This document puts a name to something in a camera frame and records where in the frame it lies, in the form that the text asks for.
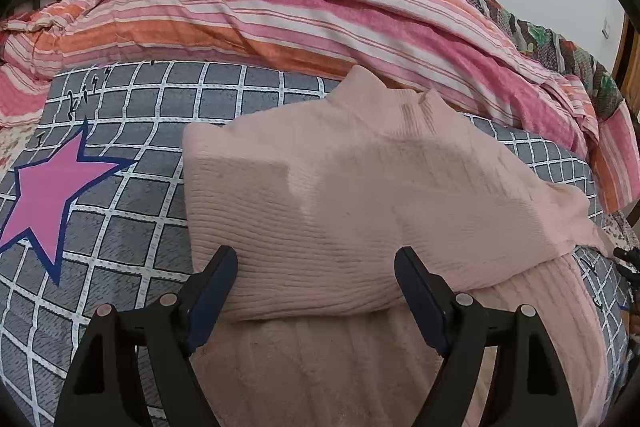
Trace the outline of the pink orange striped duvet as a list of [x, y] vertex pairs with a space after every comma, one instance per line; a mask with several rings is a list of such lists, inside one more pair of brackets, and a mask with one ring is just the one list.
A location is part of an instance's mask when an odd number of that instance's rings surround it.
[[586, 158], [608, 211], [639, 196], [625, 100], [598, 118], [577, 77], [521, 54], [465, 0], [62, 0], [2, 20], [1, 122], [38, 120], [63, 69], [168, 58], [336, 79], [361, 65]]

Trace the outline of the brown wooden door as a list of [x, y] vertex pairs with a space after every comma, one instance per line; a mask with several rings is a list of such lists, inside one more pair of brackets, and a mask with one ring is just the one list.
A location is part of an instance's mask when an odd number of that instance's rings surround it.
[[620, 44], [613, 68], [613, 78], [634, 118], [640, 109], [640, 46], [639, 33], [628, 15], [625, 15]]

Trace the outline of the pink knitted sweater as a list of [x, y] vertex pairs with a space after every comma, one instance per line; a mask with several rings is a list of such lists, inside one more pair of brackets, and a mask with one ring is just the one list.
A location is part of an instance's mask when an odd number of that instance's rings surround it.
[[483, 306], [534, 306], [577, 421], [599, 424], [608, 362], [574, 249], [608, 244], [570, 184], [541, 180], [435, 91], [362, 67], [325, 98], [183, 132], [195, 269], [222, 245], [239, 273], [193, 355], [225, 426], [408, 426], [434, 383], [394, 274], [414, 249]]

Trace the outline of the multicolour patterned blanket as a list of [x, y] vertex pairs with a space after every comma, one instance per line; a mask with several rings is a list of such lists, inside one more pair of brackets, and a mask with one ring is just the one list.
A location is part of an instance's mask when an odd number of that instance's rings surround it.
[[490, 18], [521, 54], [553, 72], [577, 77], [598, 118], [607, 120], [624, 101], [611, 74], [578, 44], [548, 27], [522, 20], [497, 0], [465, 1]]

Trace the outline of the grey checked star bedsheet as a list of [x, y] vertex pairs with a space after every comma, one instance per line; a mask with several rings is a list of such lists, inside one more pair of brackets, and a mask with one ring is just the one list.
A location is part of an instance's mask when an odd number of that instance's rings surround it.
[[[222, 127], [321, 100], [339, 84], [195, 63], [53, 79], [38, 128], [1, 182], [1, 384], [29, 425], [56, 426], [67, 373], [99, 306], [144, 308], [205, 269], [194, 268], [186, 217], [186, 126]], [[582, 190], [600, 230], [603, 211], [585, 161], [538, 135], [461, 115], [541, 180]], [[630, 291], [610, 246], [578, 246], [573, 256], [603, 334], [610, 377], [603, 417], [626, 379], [622, 312]]]

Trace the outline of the white wall switch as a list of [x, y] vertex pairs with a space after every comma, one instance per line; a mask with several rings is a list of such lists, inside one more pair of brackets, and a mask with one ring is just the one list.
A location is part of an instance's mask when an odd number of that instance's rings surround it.
[[608, 23], [608, 20], [603, 21], [601, 32], [605, 39], [610, 38], [610, 24]]

